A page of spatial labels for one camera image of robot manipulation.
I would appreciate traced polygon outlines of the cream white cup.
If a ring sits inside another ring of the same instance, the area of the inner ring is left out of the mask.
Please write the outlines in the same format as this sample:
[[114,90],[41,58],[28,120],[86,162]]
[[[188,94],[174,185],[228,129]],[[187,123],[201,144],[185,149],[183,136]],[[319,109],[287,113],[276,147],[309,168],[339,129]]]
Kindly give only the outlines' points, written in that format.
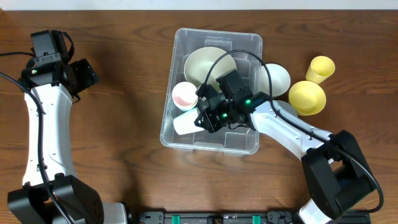
[[195,120],[198,118],[199,114],[199,109],[193,108],[176,117],[173,120],[176,133],[178,135],[184,135],[204,131],[203,128],[195,125]]

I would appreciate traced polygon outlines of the pink cup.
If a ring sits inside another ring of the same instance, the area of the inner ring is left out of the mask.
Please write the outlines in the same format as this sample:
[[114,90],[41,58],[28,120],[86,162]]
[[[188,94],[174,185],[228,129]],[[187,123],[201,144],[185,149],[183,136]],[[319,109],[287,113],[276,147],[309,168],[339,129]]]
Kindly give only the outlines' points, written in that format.
[[197,88],[190,82],[180,82],[172,90],[172,99],[177,108],[184,106],[196,106],[198,96]]

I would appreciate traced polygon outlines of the cream beige bowl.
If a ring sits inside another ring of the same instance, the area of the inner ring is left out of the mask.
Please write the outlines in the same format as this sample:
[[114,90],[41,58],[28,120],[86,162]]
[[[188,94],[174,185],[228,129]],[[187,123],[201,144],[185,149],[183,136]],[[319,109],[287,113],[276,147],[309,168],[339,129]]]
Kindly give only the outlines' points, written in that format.
[[[226,51],[217,47],[203,47],[194,51],[187,58],[184,65],[184,75],[188,82],[194,84],[197,88],[205,82],[209,69]],[[221,93],[216,79],[224,73],[237,69],[232,56],[223,57],[214,67],[207,84],[211,85],[218,93]]]

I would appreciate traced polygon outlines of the yellow cup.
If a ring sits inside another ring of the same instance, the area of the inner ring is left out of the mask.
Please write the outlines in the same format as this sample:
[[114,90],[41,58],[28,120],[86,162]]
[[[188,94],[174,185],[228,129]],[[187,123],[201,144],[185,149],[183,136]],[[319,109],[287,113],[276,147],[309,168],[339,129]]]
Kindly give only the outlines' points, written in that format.
[[315,57],[309,65],[305,79],[320,84],[335,72],[335,63],[326,56]]

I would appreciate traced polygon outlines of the light blue cup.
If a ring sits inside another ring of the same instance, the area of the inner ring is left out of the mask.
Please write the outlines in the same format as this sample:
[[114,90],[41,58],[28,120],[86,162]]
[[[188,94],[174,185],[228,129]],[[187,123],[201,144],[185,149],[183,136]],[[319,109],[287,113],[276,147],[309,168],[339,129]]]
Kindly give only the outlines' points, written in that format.
[[179,110],[183,111],[183,112],[186,112],[186,111],[190,111],[190,110],[192,110],[194,108],[196,108],[196,106],[189,106],[189,107],[181,106],[181,107],[179,107]]

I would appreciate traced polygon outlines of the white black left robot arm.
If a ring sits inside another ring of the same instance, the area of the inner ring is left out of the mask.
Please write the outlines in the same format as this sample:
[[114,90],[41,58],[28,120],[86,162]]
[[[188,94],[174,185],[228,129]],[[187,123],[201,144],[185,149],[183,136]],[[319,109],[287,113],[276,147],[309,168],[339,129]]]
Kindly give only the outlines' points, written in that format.
[[85,58],[34,61],[17,82],[29,114],[29,156],[22,188],[7,196],[11,213],[21,223],[129,223],[125,205],[102,202],[73,166],[73,97],[98,83],[97,74]]

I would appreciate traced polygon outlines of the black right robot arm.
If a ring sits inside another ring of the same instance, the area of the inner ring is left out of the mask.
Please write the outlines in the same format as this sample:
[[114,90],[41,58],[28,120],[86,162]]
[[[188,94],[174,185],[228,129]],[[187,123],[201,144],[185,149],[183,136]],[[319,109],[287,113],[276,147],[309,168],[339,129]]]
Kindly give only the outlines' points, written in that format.
[[215,133],[236,124],[276,140],[301,160],[311,199],[298,212],[302,223],[330,223],[373,191],[382,194],[355,137],[314,128],[277,106],[263,92],[226,93],[198,114],[195,125]]

